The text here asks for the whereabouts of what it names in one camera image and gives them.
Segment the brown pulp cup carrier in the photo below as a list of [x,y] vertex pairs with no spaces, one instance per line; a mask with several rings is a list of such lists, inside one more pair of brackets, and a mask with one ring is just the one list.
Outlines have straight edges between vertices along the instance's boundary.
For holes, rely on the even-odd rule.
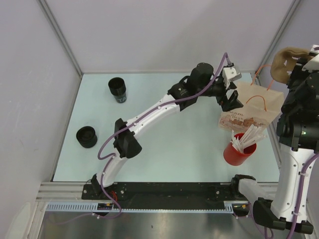
[[274,81],[286,84],[289,81],[289,71],[293,71],[299,58],[311,60],[313,56],[304,48],[286,47],[278,51],[273,59],[270,74]]

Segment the paper takeout bag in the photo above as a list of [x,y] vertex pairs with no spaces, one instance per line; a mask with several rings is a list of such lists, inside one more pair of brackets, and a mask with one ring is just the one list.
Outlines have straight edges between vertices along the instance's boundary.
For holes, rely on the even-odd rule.
[[281,113],[284,93],[240,80],[238,100],[242,108],[222,112],[218,126],[236,133],[245,132],[251,125],[265,129]]

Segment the tall black tumbler cup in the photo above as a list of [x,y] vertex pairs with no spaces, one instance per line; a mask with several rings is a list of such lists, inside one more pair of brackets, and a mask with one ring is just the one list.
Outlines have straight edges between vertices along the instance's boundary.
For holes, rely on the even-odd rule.
[[126,85],[123,78],[112,78],[108,82],[108,87],[117,103],[124,103],[127,100]]

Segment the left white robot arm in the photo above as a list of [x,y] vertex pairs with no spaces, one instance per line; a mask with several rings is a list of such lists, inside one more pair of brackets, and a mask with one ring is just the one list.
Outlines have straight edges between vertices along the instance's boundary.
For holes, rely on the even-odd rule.
[[127,121],[118,119],[114,134],[106,141],[113,142],[114,151],[106,155],[105,168],[91,179],[93,194],[99,199],[107,198],[123,165],[141,152],[139,137],[163,118],[195,104],[198,97],[215,97],[224,112],[243,107],[234,84],[241,77],[241,72],[232,63],[217,71],[208,63],[199,63],[189,76],[174,84],[145,112]]

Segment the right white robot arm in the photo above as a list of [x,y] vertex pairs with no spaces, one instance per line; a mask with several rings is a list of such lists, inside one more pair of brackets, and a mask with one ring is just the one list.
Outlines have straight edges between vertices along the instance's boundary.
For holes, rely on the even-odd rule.
[[281,146],[280,177],[275,196],[269,195],[254,177],[232,178],[230,195],[251,205],[255,223],[266,232],[288,230],[312,234],[307,219],[307,194],[312,169],[319,156],[319,48],[287,47],[274,57],[272,78],[288,86],[276,134]]

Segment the red straw holder cup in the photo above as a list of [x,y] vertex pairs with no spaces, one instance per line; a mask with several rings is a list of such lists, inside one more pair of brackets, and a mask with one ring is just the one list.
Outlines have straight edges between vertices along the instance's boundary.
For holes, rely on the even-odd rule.
[[223,151],[223,157],[228,164],[232,166],[239,166],[243,164],[244,161],[256,151],[256,149],[257,144],[255,143],[244,148],[243,152],[240,152],[233,146],[233,141],[230,141]]

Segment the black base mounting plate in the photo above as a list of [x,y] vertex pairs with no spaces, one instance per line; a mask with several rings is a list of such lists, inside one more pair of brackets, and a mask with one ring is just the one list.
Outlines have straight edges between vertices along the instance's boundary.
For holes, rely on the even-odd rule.
[[246,201],[230,184],[214,182],[118,182],[104,189],[123,209],[213,210],[225,201]]

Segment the short black cup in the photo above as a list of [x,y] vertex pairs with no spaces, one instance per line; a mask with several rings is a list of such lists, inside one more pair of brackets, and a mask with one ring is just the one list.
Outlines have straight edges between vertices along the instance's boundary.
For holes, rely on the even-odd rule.
[[91,148],[97,143],[97,135],[93,127],[84,126],[76,133],[76,139],[83,148]]

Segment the aluminium frame rail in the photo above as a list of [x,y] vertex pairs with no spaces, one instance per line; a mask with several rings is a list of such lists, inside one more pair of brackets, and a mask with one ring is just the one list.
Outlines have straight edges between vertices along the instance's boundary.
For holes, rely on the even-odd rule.
[[78,202],[81,201],[84,182],[42,182],[36,201]]

